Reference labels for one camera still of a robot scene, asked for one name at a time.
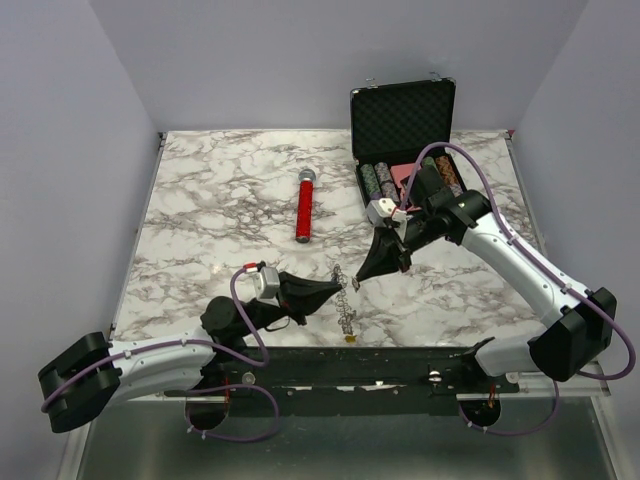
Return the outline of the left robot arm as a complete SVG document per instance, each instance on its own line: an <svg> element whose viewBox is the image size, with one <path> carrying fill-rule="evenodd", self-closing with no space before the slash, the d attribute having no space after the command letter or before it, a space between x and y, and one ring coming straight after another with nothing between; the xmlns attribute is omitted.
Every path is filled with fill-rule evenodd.
<svg viewBox="0 0 640 480"><path fill-rule="evenodd" d="M127 400L168 391L212 394L221 385L219 364L267 367L259 332L284 318L304 325L341 289L336 280L246 264L232 275L229 296L211 300L197 327L128 342L109 341L101 332L82 336L39 371L41 410L53 432L66 433Z"/></svg>

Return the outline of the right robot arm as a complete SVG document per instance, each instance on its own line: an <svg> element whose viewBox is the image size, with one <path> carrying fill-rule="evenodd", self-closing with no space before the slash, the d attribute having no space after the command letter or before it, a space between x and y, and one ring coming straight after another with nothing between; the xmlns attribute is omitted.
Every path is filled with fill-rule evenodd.
<svg viewBox="0 0 640 480"><path fill-rule="evenodd" d="M543 326L531 335L490 337L474 345L459 370L467 389L483 391L496 377L515 372L541 372L564 382L610 345L612 327L605 319L615 314L615 296L562 273L503 217L495 216L483 194L468 190L454 195L428 167L411 184L410 201L419 212L408 215L390 198L370 200L366 214L374 236L357 283L408 271L414 253L444 238L486 262Z"/></svg>

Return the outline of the round metal keyring disc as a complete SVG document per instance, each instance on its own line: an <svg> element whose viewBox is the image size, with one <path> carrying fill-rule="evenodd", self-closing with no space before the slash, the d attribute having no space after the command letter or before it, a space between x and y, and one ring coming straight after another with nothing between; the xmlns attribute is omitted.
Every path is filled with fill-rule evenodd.
<svg viewBox="0 0 640 480"><path fill-rule="evenodd" d="M341 290L335 295L334 300L338 313L338 324L342 330L345 342L355 344L356 335L354 333L353 320L356 317L356 311L352 309L348 303L346 293L347 278L339 264L333 266L332 279L341 286Z"/></svg>

